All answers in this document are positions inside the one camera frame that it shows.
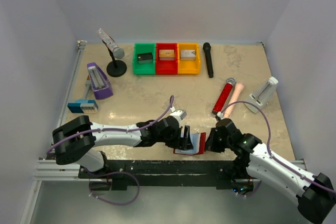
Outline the red leather card holder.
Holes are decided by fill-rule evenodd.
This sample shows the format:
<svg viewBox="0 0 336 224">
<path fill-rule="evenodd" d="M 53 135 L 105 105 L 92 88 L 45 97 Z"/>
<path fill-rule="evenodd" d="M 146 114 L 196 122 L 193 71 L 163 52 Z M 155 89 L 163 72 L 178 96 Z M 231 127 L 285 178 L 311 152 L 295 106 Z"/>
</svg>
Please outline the red leather card holder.
<svg viewBox="0 0 336 224">
<path fill-rule="evenodd" d="M 188 156 L 203 155 L 205 152 L 206 132 L 192 133 L 190 134 L 190 138 L 193 147 L 192 149 L 185 151 L 174 149 L 173 153 Z"/>
</svg>

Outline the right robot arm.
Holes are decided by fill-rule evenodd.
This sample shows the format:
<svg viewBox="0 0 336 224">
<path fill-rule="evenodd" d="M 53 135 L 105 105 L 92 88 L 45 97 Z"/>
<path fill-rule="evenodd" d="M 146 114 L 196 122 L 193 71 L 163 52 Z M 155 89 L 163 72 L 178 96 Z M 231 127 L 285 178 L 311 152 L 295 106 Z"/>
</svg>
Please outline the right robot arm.
<svg viewBox="0 0 336 224">
<path fill-rule="evenodd" d="M 323 223 L 335 206 L 335 190 L 324 173 L 317 175 L 299 168 L 273 152 L 256 136 L 243 134 L 230 119 L 216 123 L 205 149 L 233 151 L 236 158 L 223 171 L 231 179 L 256 178 L 289 198 L 311 223 Z"/>
</svg>

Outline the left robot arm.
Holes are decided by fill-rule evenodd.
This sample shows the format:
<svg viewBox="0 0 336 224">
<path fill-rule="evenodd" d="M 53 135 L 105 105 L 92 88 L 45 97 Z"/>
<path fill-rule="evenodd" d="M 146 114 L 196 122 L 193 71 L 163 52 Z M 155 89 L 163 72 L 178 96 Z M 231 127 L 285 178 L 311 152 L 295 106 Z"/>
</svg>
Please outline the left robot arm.
<svg viewBox="0 0 336 224">
<path fill-rule="evenodd" d="M 87 115 L 79 116 L 55 129 L 52 133 L 56 163 L 77 163 L 96 177 L 108 174 L 109 165 L 99 146 L 122 145 L 128 147 L 151 147 L 164 143 L 176 150 L 191 150 L 189 126 L 181 126 L 182 111 L 176 111 L 160 120 L 149 120 L 129 126 L 104 126 L 91 122 Z"/>
</svg>

